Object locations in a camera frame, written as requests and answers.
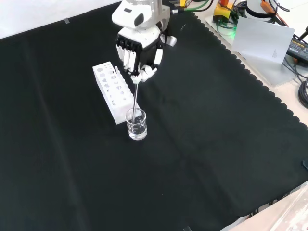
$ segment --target robot finger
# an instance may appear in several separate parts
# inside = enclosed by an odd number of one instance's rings
[[[124,67],[125,70],[127,70],[128,66],[129,66],[129,57],[130,57],[130,50],[124,49],[123,67]]]
[[[134,51],[131,51],[130,56],[129,56],[129,64],[128,64],[130,72],[134,71],[135,62],[136,62],[136,53]]]
[[[120,60],[123,62],[124,60],[124,49],[119,45],[116,45],[117,54],[119,55]]]

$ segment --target electronic device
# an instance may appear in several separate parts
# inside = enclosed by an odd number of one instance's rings
[[[287,54],[299,62],[308,64],[308,45],[295,38],[292,38]]]

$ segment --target table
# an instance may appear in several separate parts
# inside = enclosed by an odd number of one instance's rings
[[[92,71],[120,65],[116,7],[1,41],[2,230],[217,231],[307,180],[306,127],[190,14],[129,139]]]
[[[267,209],[259,212],[243,223],[239,224],[237,227],[231,229],[230,231],[270,231],[278,219],[282,216],[285,210],[288,209],[290,204],[296,199],[296,197],[306,188],[303,187],[296,192],[290,194],[289,196],[283,198]]]

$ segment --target white table surface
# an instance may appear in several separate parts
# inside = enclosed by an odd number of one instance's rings
[[[239,224],[230,231],[270,231],[275,225],[278,219],[283,215],[283,213],[290,207],[292,202],[297,198],[297,196],[305,188],[301,188],[298,191],[290,194],[289,196],[283,198],[267,209],[259,212],[253,217],[247,219],[243,223]]]
[[[298,2],[299,6],[292,8],[289,13],[279,11],[279,15],[286,21],[286,23],[290,27],[295,28],[295,32],[298,36],[300,36],[305,31],[305,28],[308,26],[308,21],[305,20],[305,15],[307,15],[308,12],[308,0],[306,0],[305,2],[303,2],[303,0],[300,0],[300,2]],[[227,49],[231,50],[230,44],[205,21],[207,17],[213,15],[216,3],[217,0],[214,0],[214,3],[211,8],[204,12],[195,12],[195,15],[198,17],[198,19],[201,20],[202,23],[205,24],[207,28],[209,28],[210,31],[214,33],[215,36],[218,37],[219,40],[221,40],[221,43],[225,45]],[[202,3],[192,2],[189,7],[196,7],[200,4]],[[274,92],[276,97],[280,98],[282,103],[287,105],[288,109],[293,111],[294,115],[299,118],[301,123],[304,123],[308,126],[308,109],[303,107],[297,98],[297,92],[299,88],[298,80],[291,80],[290,82],[287,82],[283,85],[273,87],[268,82],[266,82],[264,77],[262,77],[262,75],[253,66],[248,64],[247,60],[245,60],[239,53],[232,53],[235,54],[246,66],[246,68],[250,70],[251,73],[255,75],[259,80],[261,80],[263,84],[269,88],[270,91]]]

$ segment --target yellow device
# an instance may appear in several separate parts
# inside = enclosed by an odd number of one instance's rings
[[[233,4],[229,3],[227,7],[229,9],[232,9]],[[213,14],[213,22],[218,22],[218,20],[221,20],[222,22],[227,23],[230,18],[231,11],[228,10],[227,8],[222,7],[219,3],[217,3],[215,9],[214,9],[214,14]]]

